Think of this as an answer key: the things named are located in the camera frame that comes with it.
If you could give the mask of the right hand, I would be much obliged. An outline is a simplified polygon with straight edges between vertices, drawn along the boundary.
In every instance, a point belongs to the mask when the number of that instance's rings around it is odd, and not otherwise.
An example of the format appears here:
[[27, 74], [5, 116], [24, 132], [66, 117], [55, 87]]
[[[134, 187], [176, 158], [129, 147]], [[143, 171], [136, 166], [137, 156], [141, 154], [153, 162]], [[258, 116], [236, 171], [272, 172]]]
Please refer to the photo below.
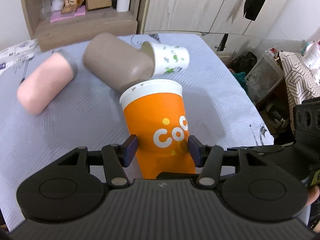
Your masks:
[[317, 185], [308, 188], [308, 200], [306, 206], [311, 205], [319, 198], [319, 187]]

